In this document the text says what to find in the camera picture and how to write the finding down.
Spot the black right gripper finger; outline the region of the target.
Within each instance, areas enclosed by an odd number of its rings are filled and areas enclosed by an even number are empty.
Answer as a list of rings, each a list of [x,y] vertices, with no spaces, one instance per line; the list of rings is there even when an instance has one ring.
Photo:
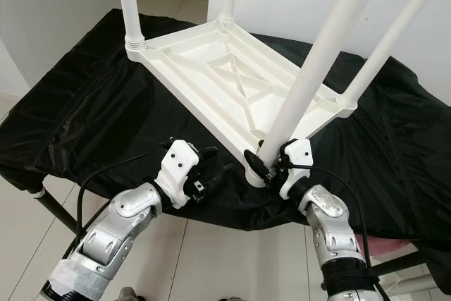
[[[269,168],[267,168],[265,163],[260,159],[260,157],[257,156],[257,154],[251,152],[250,149],[246,149],[244,151],[244,157],[254,175],[258,176],[258,178],[260,178],[264,183],[271,182],[271,179],[273,179],[273,173]]]

